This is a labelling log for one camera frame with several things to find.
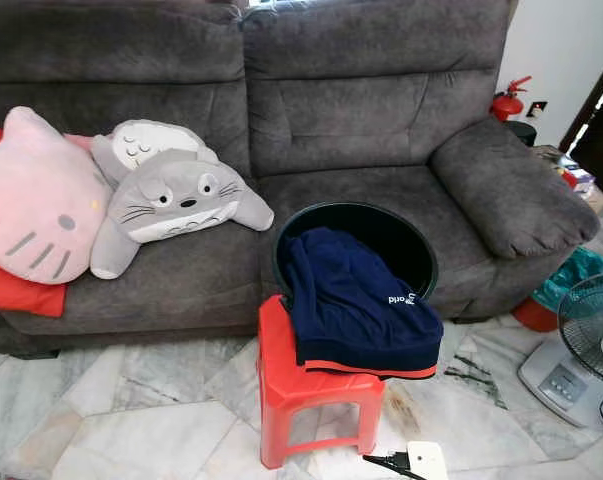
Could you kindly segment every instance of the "black bucket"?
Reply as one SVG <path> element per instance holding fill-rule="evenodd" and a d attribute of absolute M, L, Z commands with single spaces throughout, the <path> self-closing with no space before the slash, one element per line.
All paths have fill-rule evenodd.
<path fill-rule="evenodd" d="M 428 298 L 437 283 L 437 260 L 425 237 L 410 222 L 392 212 L 364 203 L 321 203 L 297 212 L 283 226 L 274 244 L 274 275 L 288 299 L 292 289 L 281 265 L 287 263 L 282 239 L 306 230 L 328 227 L 350 233 L 376 252 L 394 276 L 421 297 Z"/>

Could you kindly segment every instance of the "sofa armrest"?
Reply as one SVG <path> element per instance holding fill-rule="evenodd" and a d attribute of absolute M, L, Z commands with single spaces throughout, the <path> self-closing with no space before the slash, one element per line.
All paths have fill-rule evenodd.
<path fill-rule="evenodd" d="M 497 256 L 547 255 L 599 230 L 592 209 L 492 117 L 448 139 L 430 166 Z"/>

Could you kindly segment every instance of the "sofa seat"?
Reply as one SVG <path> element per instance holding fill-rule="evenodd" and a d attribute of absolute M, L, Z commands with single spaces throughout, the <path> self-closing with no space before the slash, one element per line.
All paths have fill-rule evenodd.
<path fill-rule="evenodd" d="M 85 273 L 70 284 L 62 318 L 2 314 L 34 335 L 214 329 L 254 325 L 260 297 L 257 233 L 232 221 L 143 245 L 117 280 Z"/>
<path fill-rule="evenodd" d="M 458 314 L 494 276 L 493 255 L 427 166 L 276 175 L 261 179 L 260 192 L 275 211 L 274 228 L 260 238 L 264 296 L 278 291 L 271 266 L 278 231 L 295 212 L 320 202 L 371 203 L 418 228 L 437 257 L 439 280 L 432 303 L 444 315 Z"/>

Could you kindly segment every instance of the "pink pillow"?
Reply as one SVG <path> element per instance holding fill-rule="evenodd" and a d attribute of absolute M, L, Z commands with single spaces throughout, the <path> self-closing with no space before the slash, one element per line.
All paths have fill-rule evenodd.
<path fill-rule="evenodd" d="M 85 150 L 32 109 L 13 108 L 0 141 L 0 267 L 39 283 L 75 279 L 111 194 Z"/>

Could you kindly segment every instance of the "white wall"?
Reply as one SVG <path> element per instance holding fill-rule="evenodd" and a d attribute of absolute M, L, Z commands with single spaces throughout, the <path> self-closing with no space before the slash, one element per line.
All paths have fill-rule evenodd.
<path fill-rule="evenodd" d="M 519 0 L 510 24 L 497 91 L 526 75 L 517 117 L 537 129 L 537 145 L 558 146 L 603 71 L 603 0 Z M 539 119 L 530 103 L 546 100 Z"/>

